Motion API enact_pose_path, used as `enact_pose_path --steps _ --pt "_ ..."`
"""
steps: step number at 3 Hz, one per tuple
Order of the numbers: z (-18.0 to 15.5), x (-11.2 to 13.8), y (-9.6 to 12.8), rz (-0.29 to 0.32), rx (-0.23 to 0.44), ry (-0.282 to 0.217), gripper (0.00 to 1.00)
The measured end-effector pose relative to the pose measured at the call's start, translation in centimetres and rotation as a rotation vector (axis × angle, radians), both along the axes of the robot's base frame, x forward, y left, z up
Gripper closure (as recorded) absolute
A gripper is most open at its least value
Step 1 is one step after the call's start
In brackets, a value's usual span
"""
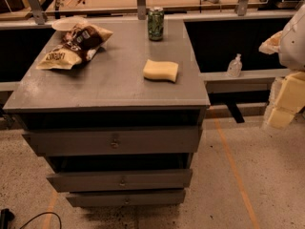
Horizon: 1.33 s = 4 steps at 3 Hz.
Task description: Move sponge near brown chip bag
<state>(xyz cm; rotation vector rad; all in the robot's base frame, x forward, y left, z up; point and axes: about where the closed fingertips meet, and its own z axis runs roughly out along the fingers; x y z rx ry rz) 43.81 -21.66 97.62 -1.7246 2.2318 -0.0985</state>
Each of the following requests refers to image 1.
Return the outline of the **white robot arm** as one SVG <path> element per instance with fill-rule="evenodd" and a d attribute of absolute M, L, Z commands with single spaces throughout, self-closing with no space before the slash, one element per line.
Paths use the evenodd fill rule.
<path fill-rule="evenodd" d="M 305 5 L 258 50 L 266 54 L 277 52 L 279 63 L 292 71 L 274 82 L 264 116 L 268 126 L 283 129 L 305 107 Z"/>

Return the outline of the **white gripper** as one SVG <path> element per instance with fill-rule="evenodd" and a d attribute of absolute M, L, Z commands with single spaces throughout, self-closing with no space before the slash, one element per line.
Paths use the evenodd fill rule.
<path fill-rule="evenodd" d="M 258 50 L 265 54 L 279 53 L 281 36 L 282 31 L 275 33 Z M 267 123 L 277 129 L 286 128 L 294 114 L 305 107 L 305 72 L 291 73 L 284 78 L 275 106 L 277 109 L 272 109 Z"/>

